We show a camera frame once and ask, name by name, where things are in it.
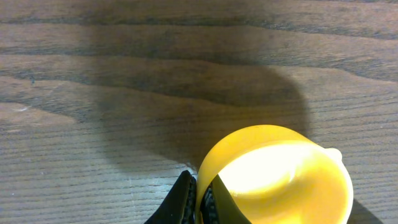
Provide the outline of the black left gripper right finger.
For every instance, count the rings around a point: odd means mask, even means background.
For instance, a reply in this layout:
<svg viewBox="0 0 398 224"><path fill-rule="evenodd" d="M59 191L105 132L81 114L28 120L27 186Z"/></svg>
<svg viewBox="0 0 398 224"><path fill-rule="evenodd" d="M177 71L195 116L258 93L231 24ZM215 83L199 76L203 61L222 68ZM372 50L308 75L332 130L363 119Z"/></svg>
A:
<svg viewBox="0 0 398 224"><path fill-rule="evenodd" d="M235 204L219 175L205 191L200 215L203 224L251 224Z"/></svg>

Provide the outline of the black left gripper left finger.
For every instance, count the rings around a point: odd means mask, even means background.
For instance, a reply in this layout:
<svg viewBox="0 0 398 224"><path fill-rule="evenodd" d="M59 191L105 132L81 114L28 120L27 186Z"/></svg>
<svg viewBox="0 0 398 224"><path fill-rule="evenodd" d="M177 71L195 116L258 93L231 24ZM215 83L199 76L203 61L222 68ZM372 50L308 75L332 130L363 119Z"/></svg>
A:
<svg viewBox="0 0 398 224"><path fill-rule="evenodd" d="M144 224L194 224L195 202L196 179L185 170Z"/></svg>

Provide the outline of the yellow plastic bowl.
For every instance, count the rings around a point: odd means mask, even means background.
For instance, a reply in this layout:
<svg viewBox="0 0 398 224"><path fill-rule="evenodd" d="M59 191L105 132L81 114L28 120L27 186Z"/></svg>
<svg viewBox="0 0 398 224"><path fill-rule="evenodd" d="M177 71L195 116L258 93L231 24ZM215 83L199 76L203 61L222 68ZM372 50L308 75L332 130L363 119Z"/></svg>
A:
<svg viewBox="0 0 398 224"><path fill-rule="evenodd" d="M256 125L216 143L198 171L197 222L212 181L220 179L234 215L251 223L347 223L353 184L342 153L282 126Z"/></svg>

